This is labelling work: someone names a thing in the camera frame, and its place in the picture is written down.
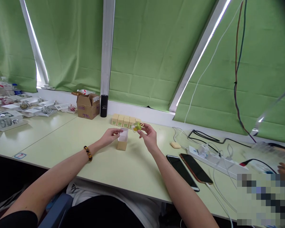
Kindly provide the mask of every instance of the white smartphone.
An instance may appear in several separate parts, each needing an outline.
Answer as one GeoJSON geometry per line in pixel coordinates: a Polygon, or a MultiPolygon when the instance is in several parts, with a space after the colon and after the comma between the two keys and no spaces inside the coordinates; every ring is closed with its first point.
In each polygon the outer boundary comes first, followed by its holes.
{"type": "Polygon", "coordinates": [[[175,168],[175,170],[191,186],[191,188],[194,191],[199,192],[200,191],[199,187],[194,182],[193,178],[191,177],[191,175],[187,171],[187,169],[184,166],[184,164],[182,163],[181,159],[179,157],[171,156],[171,155],[167,155],[166,157],[167,157],[168,161],[171,163],[171,165],[175,168]]]}

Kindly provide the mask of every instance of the black cable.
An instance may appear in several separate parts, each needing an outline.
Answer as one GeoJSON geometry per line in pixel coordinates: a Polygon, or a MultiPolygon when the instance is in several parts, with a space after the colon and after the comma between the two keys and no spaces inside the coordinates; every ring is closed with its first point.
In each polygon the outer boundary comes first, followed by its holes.
{"type": "MultiPolygon", "coordinates": [[[[200,139],[197,139],[197,138],[190,138],[190,135],[188,136],[188,139],[194,139],[194,140],[197,140],[197,141],[200,141],[200,142],[203,142],[205,144],[207,144],[206,142],[204,142],[203,140],[200,140],[200,139]]],[[[215,152],[218,153],[218,155],[221,157],[221,153],[219,151],[217,151],[215,148],[213,148],[212,146],[208,145],[209,147],[211,147],[215,152]]]]}
{"type": "Polygon", "coordinates": [[[230,140],[230,141],[233,141],[233,142],[235,142],[235,143],[238,143],[238,144],[240,144],[240,145],[242,145],[242,146],[246,146],[246,147],[250,147],[250,148],[251,148],[251,146],[247,146],[247,145],[245,145],[245,144],[242,144],[242,143],[240,143],[240,142],[234,141],[234,140],[229,139],[229,138],[225,138],[225,139],[223,140],[223,142],[221,142],[219,139],[213,138],[213,137],[211,137],[211,136],[209,136],[209,135],[207,135],[207,134],[205,134],[205,133],[203,133],[203,132],[201,132],[201,131],[196,131],[196,130],[194,130],[194,129],[191,131],[191,133],[189,134],[188,138],[190,138],[190,136],[191,136],[192,133],[196,134],[196,135],[199,136],[199,137],[202,137],[202,138],[204,138],[204,139],[207,139],[207,140],[209,140],[209,141],[213,141],[213,142],[216,142],[216,143],[219,143],[219,144],[224,144],[224,143],[226,142],[226,140],[230,140]]]}
{"type": "Polygon", "coordinates": [[[239,58],[238,58],[237,71],[238,71],[238,67],[240,65],[240,60],[241,60],[241,57],[242,57],[242,50],[243,50],[243,43],[244,43],[244,36],[245,36],[245,28],[246,28],[246,8],[247,8],[247,0],[245,0],[243,36],[242,36],[242,44],[241,44],[240,55],[239,55],[239,58]]]}
{"type": "MultiPolygon", "coordinates": [[[[263,162],[263,161],[261,161],[261,160],[257,160],[257,159],[255,159],[255,158],[252,158],[252,159],[249,159],[249,160],[247,160],[247,161],[244,161],[244,162],[240,163],[240,165],[241,165],[241,166],[246,166],[246,165],[247,165],[249,162],[251,162],[252,160],[256,160],[256,161],[258,161],[258,162],[261,162],[261,163],[267,165],[265,162],[263,162]]],[[[273,168],[271,168],[269,165],[267,165],[267,166],[268,166],[275,174],[277,174],[276,171],[274,171],[273,168]]]]}
{"type": "Polygon", "coordinates": [[[284,149],[284,150],[285,150],[285,147],[284,147],[284,146],[282,146],[282,145],[280,145],[280,144],[276,144],[276,143],[271,142],[271,143],[268,143],[268,145],[273,146],[273,147],[282,148],[282,149],[284,149]]]}
{"type": "MultiPolygon", "coordinates": [[[[246,28],[246,9],[247,9],[247,0],[245,0],[245,8],[244,8],[244,27],[243,27],[243,36],[242,36],[242,44],[241,44],[241,50],[240,50],[240,55],[239,55],[239,59],[238,59],[238,64],[235,63],[236,65],[236,69],[235,69],[235,83],[234,83],[234,101],[235,101],[235,107],[237,109],[237,117],[238,120],[240,122],[241,127],[246,131],[246,133],[249,135],[249,137],[256,143],[255,139],[251,136],[251,134],[246,130],[246,128],[244,127],[244,124],[241,120],[240,117],[240,110],[238,108],[238,103],[237,103],[237,86],[238,86],[238,67],[240,65],[240,60],[241,60],[241,56],[242,56],[242,50],[243,50],[243,43],[244,43],[244,36],[245,36],[245,28],[246,28]]],[[[238,29],[239,29],[239,22],[240,22],[240,16],[238,19],[238,25],[237,25],[237,44],[236,44],[236,53],[237,53],[237,49],[238,49],[238,29]]]]}

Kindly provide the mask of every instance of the white window frame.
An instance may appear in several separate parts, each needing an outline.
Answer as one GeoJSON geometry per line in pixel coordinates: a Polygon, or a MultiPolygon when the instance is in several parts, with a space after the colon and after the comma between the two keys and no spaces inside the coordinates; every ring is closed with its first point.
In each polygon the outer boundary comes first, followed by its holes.
{"type": "Polygon", "coordinates": [[[109,95],[113,49],[115,0],[104,0],[100,94],[109,95]]]}
{"type": "Polygon", "coordinates": [[[181,96],[183,95],[197,65],[199,64],[217,26],[219,25],[229,3],[231,0],[217,0],[216,6],[214,7],[209,22],[204,30],[204,33],[197,45],[190,63],[185,70],[185,73],[177,87],[177,90],[174,94],[173,101],[169,107],[170,112],[176,112],[177,106],[181,100],[181,96]]]}
{"type": "Polygon", "coordinates": [[[48,84],[48,73],[45,68],[45,64],[44,64],[41,51],[40,51],[40,48],[37,42],[37,38],[34,32],[34,28],[33,28],[31,19],[29,17],[28,9],[25,4],[25,0],[19,0],[19,1],[21,4],[23,17],[25,20],[26,28],[28,30],[29,40],[31,42],[33,54],[35,57],[37,75],[40,75],[40,79],[41,79],[41,81],[37,82],[37,87],[40,87],[40,86],[43,86],[44,84],[48,84]]]}

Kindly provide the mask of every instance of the chair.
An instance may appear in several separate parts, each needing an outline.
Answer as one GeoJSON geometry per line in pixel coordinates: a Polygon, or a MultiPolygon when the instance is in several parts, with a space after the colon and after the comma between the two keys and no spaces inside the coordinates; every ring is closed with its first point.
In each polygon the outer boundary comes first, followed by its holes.
{"type": "Polygon", "coordinates": [[[72,207],[72,202],[70,195],[62,193],[38,228],[59,228],[67,211],[72,207]]]}

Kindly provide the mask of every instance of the person's arm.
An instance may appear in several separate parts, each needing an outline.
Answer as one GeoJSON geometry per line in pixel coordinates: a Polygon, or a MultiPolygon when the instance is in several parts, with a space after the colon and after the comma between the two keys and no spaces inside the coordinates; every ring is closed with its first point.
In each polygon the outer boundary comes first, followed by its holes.
{"type": "MultiPolygon", "coordinates": [[[[92,156],[117,139],[119,132],[123,130],[108,129],[100,140],[88,146],[92,156]]],[[[55,165],[32,183],[1,218],[17,211],[32,211],[39,221],[50,200],[76,177],[88,160],[87,152],[83,149],[55,165]]]]}
{"type": "Polygon", "coordinates": [[[199,228],[218,228],[216,221],[203,201],[173,168],[173,166],[158,148],[155,130],[149,124],[144,124],[142,130],[144,130],[147,134],[138,130],[137,132],[140,135],[139,138],[143,138],[148,151],[153,156],[164,179],[172,202],[174,203],[186,226],[199,228]]]}

